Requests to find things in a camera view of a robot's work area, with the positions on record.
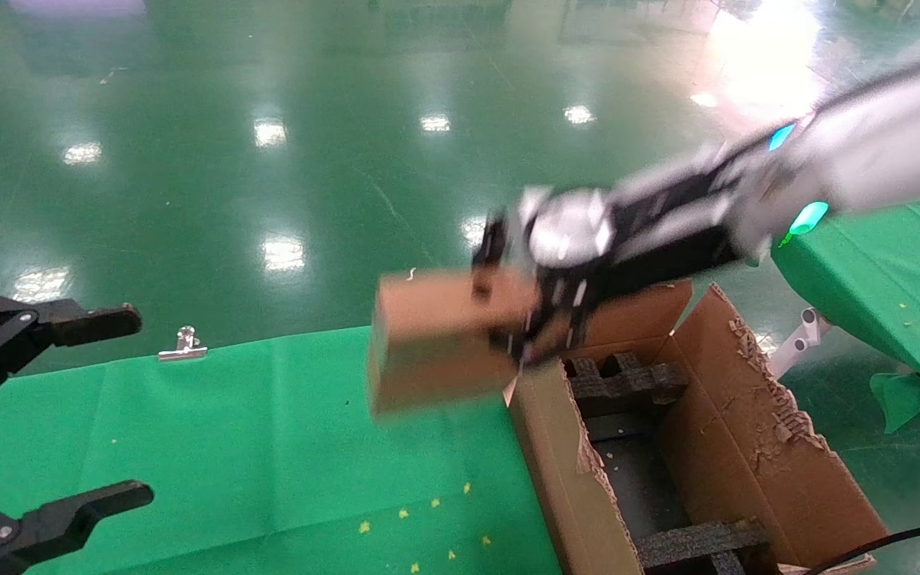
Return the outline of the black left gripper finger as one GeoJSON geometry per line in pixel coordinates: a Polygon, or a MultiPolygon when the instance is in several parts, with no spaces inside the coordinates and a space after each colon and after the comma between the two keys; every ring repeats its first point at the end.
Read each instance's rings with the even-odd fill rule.
{"type": "Polygon", "coordinates": [[[0,574],[23,574],[33,565],[84,549],[99,521],[148,506],[153,499],[149,485],[124,481],[47,502],[19,519],[0,512],[0,574]]]}
{"type": "Polygon", "coordinates": [[[51,347],[76,347],[141,331],[131,304],[86,310],[74,299],[29,304],[0,297],[0,386],[51,347]]]}

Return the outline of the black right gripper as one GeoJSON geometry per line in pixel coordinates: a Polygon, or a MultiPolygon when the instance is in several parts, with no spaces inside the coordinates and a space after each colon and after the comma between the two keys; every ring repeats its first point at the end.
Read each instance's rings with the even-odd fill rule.
{"type": "Polygon", "coordinates": [[[532,185],[509,216],[493,212],[472,256],[472,298],[488,303],[506,252],[527,273],[532,306],[490,330],[490,349],[519,369],[580,346],[611,299],[709,272],[748,254],[744,176],[655,172],[613,187],[532,185]]]}

